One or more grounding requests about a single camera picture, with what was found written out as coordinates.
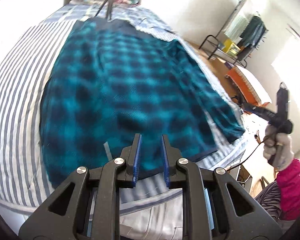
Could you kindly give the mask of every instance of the shirt sleeve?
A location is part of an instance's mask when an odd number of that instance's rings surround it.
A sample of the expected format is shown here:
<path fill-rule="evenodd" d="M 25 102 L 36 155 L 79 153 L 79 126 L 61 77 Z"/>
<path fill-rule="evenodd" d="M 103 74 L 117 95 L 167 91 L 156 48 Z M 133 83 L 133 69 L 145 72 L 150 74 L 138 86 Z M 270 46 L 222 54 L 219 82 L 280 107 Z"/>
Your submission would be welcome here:
<path fill-rule="evenodd" d="M 281 192 L 282 220 L 295 220 L 300 215 L 300 161 L 291 164 L 277 175 Z"/>

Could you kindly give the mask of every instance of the blue gripper pad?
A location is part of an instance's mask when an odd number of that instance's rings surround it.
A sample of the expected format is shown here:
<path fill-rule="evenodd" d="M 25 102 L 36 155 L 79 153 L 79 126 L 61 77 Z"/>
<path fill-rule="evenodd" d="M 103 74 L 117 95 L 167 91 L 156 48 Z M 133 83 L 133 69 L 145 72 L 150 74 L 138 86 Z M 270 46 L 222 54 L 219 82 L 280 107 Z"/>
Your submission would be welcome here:
<path fill-rule="evenodd" d="M 166 152 L 166 147 L 164 145 L 163 136 L 161 136 L 161 154 L 163 157 L 163 176 L 164 181 L 166 182 L 167 187 L 170 185 L 170 178 L 169 178 L 169 163 L 168 163 L 168 157 Z"/>
<path fill-rule="evenodd" d="M 132 183 L 133 186 L 135 187 L 138 176 L 139 176 L 139 169 L 140 169 L 140 150 L 142 148 L 142 135 L 139 136 L 139 141 L 138 141 L 138 146 L 137 146 L 137 151 L 136 151 L 136 156 L 134 157 L 134 162 L 133 162 L 133 178 L 132 178 Z"/>

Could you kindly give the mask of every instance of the bed sheet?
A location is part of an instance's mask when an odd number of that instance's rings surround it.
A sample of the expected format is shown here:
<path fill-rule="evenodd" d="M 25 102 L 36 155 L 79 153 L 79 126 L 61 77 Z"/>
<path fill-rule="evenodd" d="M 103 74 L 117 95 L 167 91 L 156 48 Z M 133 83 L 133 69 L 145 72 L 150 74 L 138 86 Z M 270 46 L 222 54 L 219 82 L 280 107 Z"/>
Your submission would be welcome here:
<path fill-rule="evenodd" d="M 66 5 L 39 25 L 29 28 L 0 65 L 0 204 L 30 215 L 53 188 L 47 178 L 40 149 L 40 101 L 53 64 L 76 20 L 93 17 L 97 5 Z M 98 15 L 104 17 L 106 8 Z M 232 107 L 241 122 L 241 111 L 189 44 L 149 9 L 113 9 L 112 19 L 129 21 L 156 38 L 178 39 L 198 63 L 215 91 Z M 225 167 L 243 155 L 250 134 L 229 144 L 207 115 L 218 151 L 197 164 L 206 169 Z M 139 180 L 134 189 L 120 190 L 120 214 L 147 209 L 181 196 L 169 190 L 163 174 Z"/>

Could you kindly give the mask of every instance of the hand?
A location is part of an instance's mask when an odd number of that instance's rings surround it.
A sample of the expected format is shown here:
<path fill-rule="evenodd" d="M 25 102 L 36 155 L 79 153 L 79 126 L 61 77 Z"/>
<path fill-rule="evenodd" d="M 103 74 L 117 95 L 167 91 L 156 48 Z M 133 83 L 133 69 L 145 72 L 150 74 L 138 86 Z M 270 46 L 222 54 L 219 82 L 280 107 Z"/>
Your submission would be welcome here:
<path fill-rule="evenodd" d="M 263 138 L 265 143 L 263 146 L 263 156 L 267 160 L 270 160 L 271 156 L 277 154 L 277 148 L 275 144 L 281 144 L 283 146 L 281 156 L 276 163 L 272 164 L 272 166 L 277 168 L 279 171 L 283 171 L 290 165 L 294 157 L 291 149 L 291 137 L 285 133 L 277 133 L 276 135 L 275 133 L 276 128 L 274 126 L 268 125 L 266 127 L 266 136 Z"/>

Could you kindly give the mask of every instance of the screw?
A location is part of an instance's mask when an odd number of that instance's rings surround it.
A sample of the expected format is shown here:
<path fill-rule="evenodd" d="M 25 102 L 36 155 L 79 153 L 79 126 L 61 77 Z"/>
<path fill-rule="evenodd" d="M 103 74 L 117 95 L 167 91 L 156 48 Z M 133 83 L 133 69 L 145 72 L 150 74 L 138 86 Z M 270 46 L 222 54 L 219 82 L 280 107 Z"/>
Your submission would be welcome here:
<path fill-rule="evenodd" d="M 188 163 L 189 163 L 189 161 L 188 161 L 186 158 L 180 158 L 180 159 L 178 160 L 178 162 L 179 162 L 180 164 L 182 164 L 182 165 L 185 165 L 185 164 L 188 164 Z"/>
<path fill-rule="evenodd" d="M 124 163 L 124 159 L 123 158 L 115 158 L 114 159 L 114 163 L 117 164 L 117 165 L 120 165 L 122 163 Z"/>
<path fill-rule="evenodd" d="M 77 173 L 82 174 L 85 173 L 87 171 L 86 167 L 80 166 L 79 168 L 77 168 Z"/>
<path fill-rule="evenodd" d="M 223 175 L 226 173 L 226 170 L 224 168 L 216 168 L 216 173 L 219 175 Z"/>

